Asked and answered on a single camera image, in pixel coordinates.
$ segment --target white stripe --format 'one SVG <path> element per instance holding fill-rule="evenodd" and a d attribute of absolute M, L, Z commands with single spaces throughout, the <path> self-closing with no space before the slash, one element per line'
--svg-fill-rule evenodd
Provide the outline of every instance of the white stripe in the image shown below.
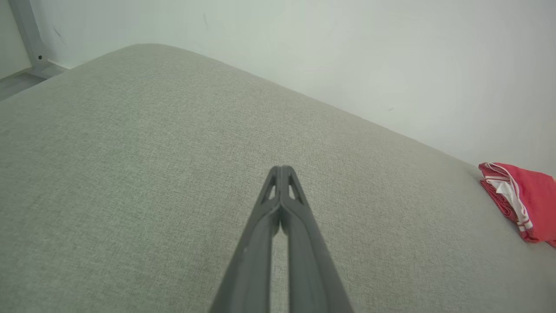
<path fill-rule="evenodd" d="M 509 181 L 510 179 L 506 176 L 484 176 L 485 179 L 499 179 Z"/>
<path fill-rule="evenodd" d="M 521 214 L 519 210 L 515 210 L 515 208 L 519 209 L 519 202 L 517 200 L 517 195 L 515 195 L 514 189 L 512 186 L 504 181 L 504 180 L 497 180 L 497 179 L 487 179 L 487 183 L 491 184 L 494 189 L 496 189 L 496 193 L 501 194 L 510 204 L 510 208 L 514 211 L 515 216 L 518 218 L 517 225 L 521 226 L 524 221 L 527 221 L 528 218 Z"/>
<path fill-rule="evenodd" d="M 510 178 L 510 182 L 511 182 L 511 185 L 510 185 L 510 186 L 512 187 L 512 190 L 513 190 L 515 196 L 517 197 L 517 201 L 519 202 L 519 204 L 520 204 L 520 206 L 521 206 L 521 208 L 520 208 L 520 209 L 521 209 L 521 210 L 520 210 L 520 213 L 521 213 L 521 214 L 518 214 L 518 211 L 517 211 L 517 210 L 518 210 L 519 208 L 515 208 L 515 207 L 514 207 L 514 208 L 513 208 L 513 209 L 514 209 L 514 212 L 515 212 L 516 215 L 518 216 L 518 219 L 520 220 L 520 222 L 523 223 L 524 221 L 527 221 L 527 220 L 529 219 L 529 214 L 527 213 L 527 208 L 525 208 L 525 205 L 523 204 L 523 202 L 522 202 L 521 199 L 519 198 L 519 185 L 515 182 L 515 180 L 514 180 L 514 178 L 512 177 L 512 175 L 508 172 L 508 170 L 506 170 L 505 168 L 501 167 L 500 165 L 496 165 L 496 164 L 494 164 L 494 163 L 487 163 L 487 167 L 490 168 L 491 170 L 495 171 L 495 172 L 498 172 L 498 173 L 500 173 L 500 174 L 502 174 L 502 175 L 506 175 L 507 177 Z M 527 223 L 527 226 L 528 226 L 528 225 L 530 225 L 530 227 L 527 227 L 527 228 L 533 228 L 533 223 L 532 223 L 530 220 L 529 220 L 529 222 Z"/>

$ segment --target gray fabric upholstery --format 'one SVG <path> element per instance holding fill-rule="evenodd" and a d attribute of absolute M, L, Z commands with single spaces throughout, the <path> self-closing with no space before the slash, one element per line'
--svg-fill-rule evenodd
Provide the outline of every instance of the gray fabric upholstery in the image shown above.
<path fill-rule="evenodd" d="M 473 166 L 161 45 L 0 102 L 0 307 L 206 311 L 279 164 L 356 311 L 556 311 L 555 249 L 521 240 Z M 275 312 L 286 251 L 280 233 Z"/>

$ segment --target folded red fabric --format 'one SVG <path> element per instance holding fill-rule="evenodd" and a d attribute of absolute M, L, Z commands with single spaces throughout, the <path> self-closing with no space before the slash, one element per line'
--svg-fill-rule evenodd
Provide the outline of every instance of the folded red fabric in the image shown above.
<path fill-rule="evenodd" d="M 517 224 L 523 240 L 556 247 L 554 178 L 502 163 L 483 163 L 479 169 L 481 185 L 502 214 Z"/>

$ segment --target floor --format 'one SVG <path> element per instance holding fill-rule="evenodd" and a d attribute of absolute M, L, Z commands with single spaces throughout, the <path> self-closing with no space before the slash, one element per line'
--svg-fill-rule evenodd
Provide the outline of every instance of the floor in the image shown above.
<path fill-rule="evenodd" d="M 0 101 L 7 99 L 18 92 L 40 84 L 45 79 L 28 73 L 19 74 L 13 77 L 6 77 L 0 80 Z"/>

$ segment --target metal frame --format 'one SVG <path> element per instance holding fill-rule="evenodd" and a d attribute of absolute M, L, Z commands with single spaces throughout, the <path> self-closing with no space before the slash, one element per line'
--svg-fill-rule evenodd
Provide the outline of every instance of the metal frame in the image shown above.
<path fill-rule="evenodd" d="M 48 79 L 66 69 L 48 62 L 48 53 L 41 39 L 30 0 L 8 0 L 16 20 L 19 35 L 27 51 L 32 68 L 28 73 Z"/>
<path fill-rule="evenodd" d="M 270 170 L 210 312 L 270 311 L 272 237 L 280 225 L 288 236 L 290 312 L 353 312 L 305 193 L 289 166 Z"/>

